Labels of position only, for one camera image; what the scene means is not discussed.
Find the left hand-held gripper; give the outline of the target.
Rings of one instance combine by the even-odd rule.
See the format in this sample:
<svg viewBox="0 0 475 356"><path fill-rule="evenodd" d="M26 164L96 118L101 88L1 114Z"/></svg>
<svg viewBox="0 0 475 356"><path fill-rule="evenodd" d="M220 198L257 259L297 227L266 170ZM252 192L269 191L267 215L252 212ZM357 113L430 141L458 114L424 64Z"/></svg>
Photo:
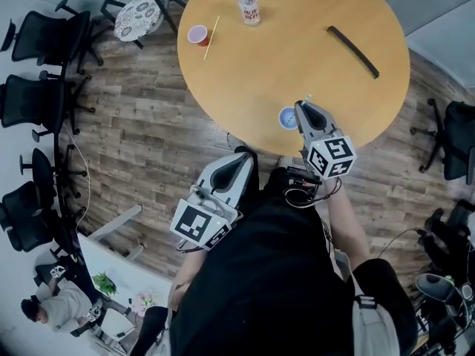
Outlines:
<svg viewBox="0 0 475 356"><path fill-rule="evenodd" d="M178 251L209 251L236 226L243 217L238 203L253 168L252 156L239 152L203 169L188 198L179 201L171 222L170 231L180 237Z"/></svg>

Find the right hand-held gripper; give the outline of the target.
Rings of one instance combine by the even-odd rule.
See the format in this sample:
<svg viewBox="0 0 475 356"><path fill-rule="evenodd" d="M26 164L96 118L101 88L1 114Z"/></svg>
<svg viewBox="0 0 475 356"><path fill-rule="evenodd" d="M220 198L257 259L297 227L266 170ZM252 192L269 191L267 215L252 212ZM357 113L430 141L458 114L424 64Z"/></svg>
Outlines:
<svg viewBox="0 0 475 356"><path fill-rule="evenodd" d="M350 172L357 155L349 136L335 130L335 120L323 108L307 101L294 105L298 131L304 138L302 157L307 170L323 180ZM320 137L320 132L330 133Z"/></svg>

